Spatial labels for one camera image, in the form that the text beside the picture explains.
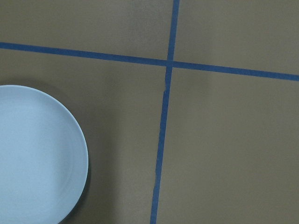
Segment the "crossing blue tape strip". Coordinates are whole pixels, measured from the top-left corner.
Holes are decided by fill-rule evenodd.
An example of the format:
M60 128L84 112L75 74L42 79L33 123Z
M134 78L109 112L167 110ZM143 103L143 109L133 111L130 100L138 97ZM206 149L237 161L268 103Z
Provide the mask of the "crossing blue tape strip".
M165 144L168 107L169 107L169 98L170 98L170 89L171 89L171 78L172 78L173 62L174 62L174 55L175 55L179 5L180 5L179 0L173 1L170 37L169 37L167 60L166 60L167 64L166 64L165 79L164 79L164 92L163 92L162 110L161 110L161 118L160 118L160 129L159 129L159 138L158 138L158 145L157 145L155 184L154 184L153 194L152 194L152 204L151 204L150 221L149 221L150 224L155 224L157 222L160 184L161 184L161 177L162 177L163 157L164 157L164 144Z

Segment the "long blue tape strip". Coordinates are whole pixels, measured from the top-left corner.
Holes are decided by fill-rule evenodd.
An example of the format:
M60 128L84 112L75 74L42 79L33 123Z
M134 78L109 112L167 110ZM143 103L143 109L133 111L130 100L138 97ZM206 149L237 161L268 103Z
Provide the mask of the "long blue tape strip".
M73 56L73 57L100 59L100 60L107 60L107 61L117 61L117 62L125 62L125 63L155 65L161 67L173 67L173 68L189 69L189 70L211 71L211 72L228 73L234 75L266 77L266 78L290 80L290 81L299 80L298 75L287 74L287 73L249 70L249 69L242 69L242 68L232 68L232 67L217 66L217 65L169 61L169 60L143 58L143 57L135 57L135 56L123 56L123 55L115 55L115 54L106 54L106 53L81 51L81 50L73 50L73 49L52 48L52 47L8 43L8 42L1 42L0 48L9 49L9 50L35 52L35 53Z

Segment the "light blue plate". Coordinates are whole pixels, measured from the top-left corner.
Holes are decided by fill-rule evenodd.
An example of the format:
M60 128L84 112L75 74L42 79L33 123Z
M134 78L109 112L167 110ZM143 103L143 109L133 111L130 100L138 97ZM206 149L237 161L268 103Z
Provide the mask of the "light blue plate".
M0 88L0 221L58 224L88 174L83 132L69 110L34 88Z

